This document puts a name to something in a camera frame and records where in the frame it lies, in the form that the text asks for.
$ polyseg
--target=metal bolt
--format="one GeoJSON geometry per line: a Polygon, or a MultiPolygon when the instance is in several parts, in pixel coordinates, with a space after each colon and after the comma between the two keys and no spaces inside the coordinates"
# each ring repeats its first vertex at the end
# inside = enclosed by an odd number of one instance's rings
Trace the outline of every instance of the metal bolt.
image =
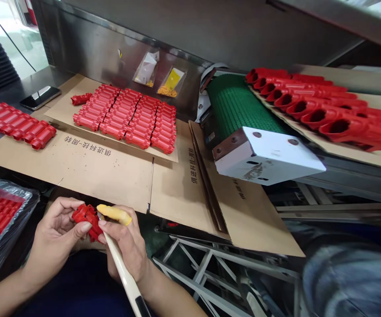
{"type": "Polygon", "coordinates": [[[298,145],[299,144],[299,141],[295,140],[295,139],[288,139],[287,141],[289,141],[289,143],[292,145],[298,145]]]}

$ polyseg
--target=white handle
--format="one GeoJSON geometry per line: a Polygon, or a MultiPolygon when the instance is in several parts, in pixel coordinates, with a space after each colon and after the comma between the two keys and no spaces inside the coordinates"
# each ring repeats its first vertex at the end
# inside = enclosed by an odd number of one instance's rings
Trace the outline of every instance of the white handle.
{"type": "Polygon", "coordinates": [[[121,255],[120,248],[116,241],[114,241],[111,236],[104,232],[105,239],[107,240],[108,247],[110,248],[112,258],[114,259],[115,266],[117,267],[118,273],[123,283],[124,289],[126,290],[127,297],[132,306],[133,312],[136,317],[146,317],[150,316],[149,311],[143,301],[141,292],[136,285],[136,281],[130,274],[126,265],[124,264],[123,257],[121,255]]]}

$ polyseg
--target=small packet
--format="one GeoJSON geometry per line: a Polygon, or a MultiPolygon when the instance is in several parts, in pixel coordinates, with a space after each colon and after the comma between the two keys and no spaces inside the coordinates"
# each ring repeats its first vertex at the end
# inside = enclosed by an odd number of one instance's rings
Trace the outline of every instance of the small packet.
{"type": "Polygon", "coordinates": [[[169,75],[164,79],[157,93],[160,95],[176,98],[183,86],[186,72],[178,68],[172,67],[169,75]]]}
{"type": "Polygon", "coordinates": [[[159,52],[147,52],[134,73],[133,81],[148,87],[153,87],[155,81],[155,67],[158,61],[159,52]]]}

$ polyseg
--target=black cable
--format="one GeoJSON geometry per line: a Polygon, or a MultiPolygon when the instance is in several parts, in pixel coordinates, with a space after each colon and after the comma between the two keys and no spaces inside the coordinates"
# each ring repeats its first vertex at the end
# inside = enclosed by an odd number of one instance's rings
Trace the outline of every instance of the black cable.
{"type": "Polygon", "coordinates": [[[4,33],[7,35],[7,37],[10,39],[11,43],[14,45],[14,47],[17,49],[17,51],[20,53],[21,56],[23,56],[24,60],[30,65],[30,67],[36,72],[36,69],[32,66],[32,64],[29,63],[29,61],[27,60],[26,57],[24,57],[24,55],[20,52],[20,50],[18,49],[17,45],[14,43],[14,41],[11,39],[11,37],[8,35],[8,33],[5,31],[5,29],[2,27],[1,23],[0,23],[0,27],[2,28],[2,30],[4,31],[4,33]]]}

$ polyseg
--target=plastic bag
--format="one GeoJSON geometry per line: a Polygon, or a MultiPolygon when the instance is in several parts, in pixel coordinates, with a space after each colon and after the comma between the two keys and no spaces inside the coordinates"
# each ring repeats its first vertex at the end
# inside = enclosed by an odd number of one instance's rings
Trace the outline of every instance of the plastic bag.
{"type": "Polygon", "coordinates": [[[133,80],[139,84],[153,87],[155,81],[155,67],[158,61],[159,52],[147,52],[134,73],[133,80]]]}
{"type": "Polygon", "coordinates": [[[168,76],[164,79],[157,93],[160,95],[176,98],[185,81],[186,71],[172,67],[168,76]]]}
{"type": "Polygon", "coordinates": [[[39,192],[35,189],[20,187],[9,181],[0,180],[0,197],[21,203],[21,206],[0,234],[1,267],[39,202],[39,192]]]}

